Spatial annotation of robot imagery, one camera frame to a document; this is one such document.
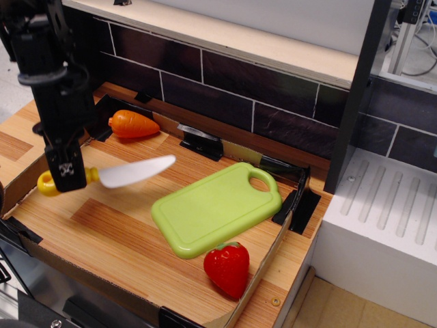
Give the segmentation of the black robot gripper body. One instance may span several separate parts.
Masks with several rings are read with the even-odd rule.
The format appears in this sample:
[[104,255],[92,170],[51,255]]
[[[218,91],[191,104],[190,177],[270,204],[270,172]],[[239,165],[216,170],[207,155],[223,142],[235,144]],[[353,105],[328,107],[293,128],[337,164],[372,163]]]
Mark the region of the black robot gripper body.
[[18,65],[18,82],[31,88],[41,120],[38,134],[47,147],[77,148],[96,114],[89,73],[74,58],[62,3],[2,1],[1,41]]

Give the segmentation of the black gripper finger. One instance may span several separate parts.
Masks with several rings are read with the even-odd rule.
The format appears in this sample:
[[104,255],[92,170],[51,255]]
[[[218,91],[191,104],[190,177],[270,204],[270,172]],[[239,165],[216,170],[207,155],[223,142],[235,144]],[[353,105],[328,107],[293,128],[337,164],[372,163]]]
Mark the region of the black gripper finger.
[[69,144],[47,145],[44,151],[49,171],[59,192],[74,191],[87,186],[78,139],[74,139]]

